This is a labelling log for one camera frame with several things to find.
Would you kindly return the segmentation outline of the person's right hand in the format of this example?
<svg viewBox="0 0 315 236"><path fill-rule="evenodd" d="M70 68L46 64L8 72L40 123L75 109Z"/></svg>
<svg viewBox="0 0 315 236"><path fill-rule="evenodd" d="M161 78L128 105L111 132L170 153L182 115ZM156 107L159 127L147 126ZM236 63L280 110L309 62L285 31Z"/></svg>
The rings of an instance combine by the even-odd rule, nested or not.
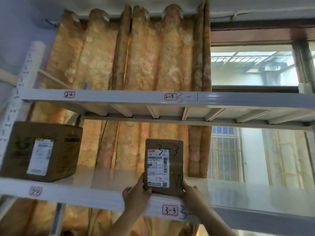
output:
<svg viewBox="0 0 315 236"><path fill-rule="evenodd" d="M199 218L206 216L209 212L207 204L196 186L192 187L188 185L187 194L184 197L181 197L181 200L189 213L192 213Z"/></svg>

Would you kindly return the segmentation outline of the person's left hand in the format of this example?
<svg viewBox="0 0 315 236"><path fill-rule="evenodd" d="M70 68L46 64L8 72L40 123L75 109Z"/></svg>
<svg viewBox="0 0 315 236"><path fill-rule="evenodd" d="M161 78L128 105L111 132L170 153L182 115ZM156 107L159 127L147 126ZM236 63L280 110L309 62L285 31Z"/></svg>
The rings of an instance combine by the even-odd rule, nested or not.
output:
<svg viewBox="0 0 315 236"><path fill-rule="evenodd" d="M138 182L123 190L124 210L136 210L143 213L151 197L152 189L138 190Z"/></svg>

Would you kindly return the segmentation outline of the small brown cardboard parcel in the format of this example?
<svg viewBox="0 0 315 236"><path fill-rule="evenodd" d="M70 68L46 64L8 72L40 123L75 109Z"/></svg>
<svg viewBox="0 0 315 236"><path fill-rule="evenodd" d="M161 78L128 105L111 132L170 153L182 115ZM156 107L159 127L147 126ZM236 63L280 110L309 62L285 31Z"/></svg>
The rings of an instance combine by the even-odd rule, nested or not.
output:
<svg viewBox="0 0 315 236"><path fill-rule="evenodd" d="M184 178L184 143L181 140L146 139L144 189L180 197Z"/></svg>

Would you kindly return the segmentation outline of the person's right forearm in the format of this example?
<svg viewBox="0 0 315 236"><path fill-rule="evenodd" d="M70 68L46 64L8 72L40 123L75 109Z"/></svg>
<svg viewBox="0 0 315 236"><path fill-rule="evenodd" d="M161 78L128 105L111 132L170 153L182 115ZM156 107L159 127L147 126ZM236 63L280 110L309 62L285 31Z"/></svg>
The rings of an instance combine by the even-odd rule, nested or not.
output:
<svg viewBox="0 0 315 236"><path fill-rule="evenodd" d="M209 236L238 236L214 209L200 206L195 208L194 214L199 218Z"/></svg>

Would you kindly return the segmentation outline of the person's left forearm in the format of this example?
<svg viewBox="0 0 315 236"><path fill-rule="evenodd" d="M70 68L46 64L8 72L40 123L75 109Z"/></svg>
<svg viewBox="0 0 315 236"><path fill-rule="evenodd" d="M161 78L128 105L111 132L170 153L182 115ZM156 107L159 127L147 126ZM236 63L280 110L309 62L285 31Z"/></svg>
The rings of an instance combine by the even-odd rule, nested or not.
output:
<svg viewBox="0 0 315 236"><path fill-rule="evenodd" d="M136 210L124 210L104 236L130 236L133 226L141 215L142 213Z"/></svg>

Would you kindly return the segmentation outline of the white metal shelving rack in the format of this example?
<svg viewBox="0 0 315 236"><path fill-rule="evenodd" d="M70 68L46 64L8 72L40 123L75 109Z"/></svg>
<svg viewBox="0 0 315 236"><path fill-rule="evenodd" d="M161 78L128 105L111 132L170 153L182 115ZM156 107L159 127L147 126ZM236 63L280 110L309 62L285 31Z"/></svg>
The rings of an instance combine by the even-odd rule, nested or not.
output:
<svg viewBox="0 0 315 236"><path fill-rule="evenodd" d="M0 80L14 86L0 127L0 167L13 124L26 120L33 102L56 104L76 120L211 125L207 116L223 100L214 92L74 90L42 71L45 44L33 42L19 76L0 69ZM49 236L59 236L67 205L122 211L122 190L137 181L135 173L79 166L55 183L0 178L0 221L18 198L57 202ZM315 236L315 191L189 177L211 206L235 229L288 236Z"/></svg>

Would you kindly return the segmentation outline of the large brown cardboard box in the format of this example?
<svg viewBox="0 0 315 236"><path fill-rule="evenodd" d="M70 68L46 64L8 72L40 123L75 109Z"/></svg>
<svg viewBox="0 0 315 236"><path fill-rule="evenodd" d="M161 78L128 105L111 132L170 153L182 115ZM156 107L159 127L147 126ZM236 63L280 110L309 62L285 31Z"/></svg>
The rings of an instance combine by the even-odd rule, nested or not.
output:
<svg viewBox="0 0 315 236"><path fill-rule="evenodd" d="M77 169L83 128L17 121L9 139L0 177L53 182Z"/></svg>

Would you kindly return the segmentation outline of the orange floral curtain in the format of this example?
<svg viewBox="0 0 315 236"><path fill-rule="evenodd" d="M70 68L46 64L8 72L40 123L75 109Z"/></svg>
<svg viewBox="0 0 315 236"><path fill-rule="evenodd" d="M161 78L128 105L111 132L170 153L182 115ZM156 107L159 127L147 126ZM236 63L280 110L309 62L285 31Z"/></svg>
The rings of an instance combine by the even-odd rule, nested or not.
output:
<svg viewBox="0 0 315 236"><path fill-rule="evenodd" d="M74 89L211 91L209 1L183 18L171 4L158 20L144 7L126 6L111 22L94 9L87 28L65 11L46 71ZM79 164L142 173L145 140L184 142L184 175L207 178L212 127L84 120Z"/></svg>

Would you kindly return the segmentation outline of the dark framed window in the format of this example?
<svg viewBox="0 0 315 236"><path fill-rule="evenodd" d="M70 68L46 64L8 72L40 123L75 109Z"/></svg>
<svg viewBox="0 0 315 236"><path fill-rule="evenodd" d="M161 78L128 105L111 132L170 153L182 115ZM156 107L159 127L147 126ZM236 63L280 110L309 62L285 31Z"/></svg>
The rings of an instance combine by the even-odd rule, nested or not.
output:
<svg viewBox="0 0 315 236"><path fill-rule="evenodd" d="M213 23L208 177L315 190L315 24Z"/></svg>

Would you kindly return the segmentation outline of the white curtain rod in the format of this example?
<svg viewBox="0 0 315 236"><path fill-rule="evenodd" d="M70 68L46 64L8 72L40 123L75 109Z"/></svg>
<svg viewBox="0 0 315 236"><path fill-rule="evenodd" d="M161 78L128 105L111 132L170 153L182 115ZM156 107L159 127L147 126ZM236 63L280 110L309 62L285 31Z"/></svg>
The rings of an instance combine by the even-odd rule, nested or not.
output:
<svg viewBox="0 0 315 236"><path fill-rule="evenodd" d="M149 13L148 11L145 11L145 18L147 20L150 20L151 18L164 18L164 16L166 15L166 11L163 11L163 13ZM220 16L220 17L215 17L213 19L224 19L224 18L230 18L231 20L233 20L234 18L236 18L236 16L240 16L241 13L233 13L232 15L227 15L227 16ZM183 19L184 17L195 17L197 16L197 12L194 13L185 13L183 11L180 11L180 17ZM88 20L89 17L88 16L78 16L77 14L71 14L70 17L76 21L79 22L80 20ZM104 12L101 14L101 18L104 19L105 21L110 21L110 20L114 20L114 19L118 19L120 17L120 15L109 15L108 13ZM57 25L57 23L59 22L59 20L50 20L50 19L43 19L43 21L45 21L46 23L50 23L51 25Z"/></svg>

